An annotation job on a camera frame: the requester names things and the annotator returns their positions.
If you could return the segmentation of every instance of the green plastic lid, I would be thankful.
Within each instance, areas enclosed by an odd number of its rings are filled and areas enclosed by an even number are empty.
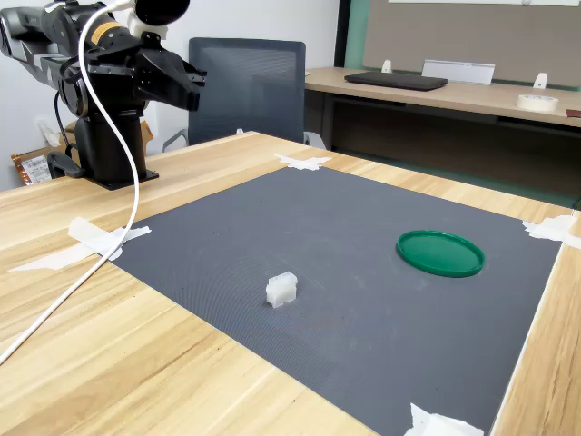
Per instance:
[[[404,261],[426,273],[444,277],[470,277],[480,273],[484,254],[470,241],[436,230],[416,230],[399,238]]]

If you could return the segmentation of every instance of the wooden table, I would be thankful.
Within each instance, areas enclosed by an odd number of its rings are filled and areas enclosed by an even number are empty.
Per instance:
[[[274,154],[331,156],[345,173],[539,223],[562,207],[244,134],[155,156],[138,220],[282,167]],[[133,188],[63,178],[0,194],[0,349],[97,256],[62,271],[7,272],[66,248],[74,217],[124,225]],[[497,434],[581,433],[581,251],[563,247]],[[345,412],[107,263],[0,367],[7,434],[369,434]]]
[[[581,93],[555,89],[533,89],[531,86],[513,84],[459,84],[450,82],[443,88],[421,92],[407,89],[350,84],[345,81],[349,74],[363,73],[364,70],[348,68],[315,68],[309,70],[305,86],[311,91],[327,94],[349,95],[373,100],[417,104],[421,106],[453,109],[506,116],[543,123],[572,125],[581,127],[580,118],[567,118],[566,109],[581,110]],[[559,99],[554,112],[531,112],[517,107],[517,99],[522,94],[548,95]]]

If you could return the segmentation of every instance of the office chair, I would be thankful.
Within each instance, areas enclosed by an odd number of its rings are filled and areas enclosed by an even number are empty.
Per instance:
[[[200,108],[189,127],[148,155],[183,136],[188,145],[236,134],[241,129],[325,148],[304,132],[304,43],[258,39],[193,38],[190,62],[208,72]]]

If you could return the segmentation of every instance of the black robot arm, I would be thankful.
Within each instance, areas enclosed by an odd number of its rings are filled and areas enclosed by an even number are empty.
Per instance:
[[[182,16],[188,4],[189,0],[141,0],[134,9],[140,11],[139,18],[146,24],[167,25]],[[84,25],[103,7],[102,3],[80,5],[68,0],[44,8],[3,9],[0,48],[36,80],[58,90],[71,112],[81,118],[75,132],[81,173],[113,189],[132,182],[131,169],[119,141],[86,92],[76,58]],[[99,99],[120,126],[140,179],[148,178],[139,129],[143,109],[149,101],[157,101],[197,110],[206,73],[163,49],[161,37],[155,32],[133,36],[112,15],[94,23],[84,53]],[[67,159],[53,156],[49,161],[58,166]],[[71,173],[71,163],[67,161],[66,166],[66,173]]]

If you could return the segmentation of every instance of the small white block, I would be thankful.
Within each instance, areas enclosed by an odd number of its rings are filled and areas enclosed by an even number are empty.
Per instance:
[[[266,287],[266,302],[276,309],[286,302],[292,302],[297,298],[297,279],[292,272],[286,272],[269,279]]]

